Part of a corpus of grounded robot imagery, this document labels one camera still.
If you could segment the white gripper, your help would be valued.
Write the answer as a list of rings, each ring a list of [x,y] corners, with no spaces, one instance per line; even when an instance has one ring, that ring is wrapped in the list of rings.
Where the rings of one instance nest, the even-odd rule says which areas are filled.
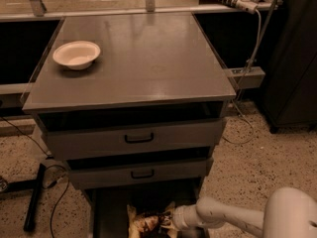
[[[178,230],[187,230],[197,225],[196,206],[182,205],[178,206],[173,212],[172,223]]]

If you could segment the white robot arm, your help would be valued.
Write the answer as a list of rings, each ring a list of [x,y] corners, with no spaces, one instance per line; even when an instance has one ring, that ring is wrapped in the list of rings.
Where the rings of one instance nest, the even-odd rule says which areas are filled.
[[[178,206],[172,215],[178,230],[213,228],[223,222],[257,238],[317,238],[317,202],[297,188],[283,187],[268,198],[264,211],[201,197],[195,204]]]

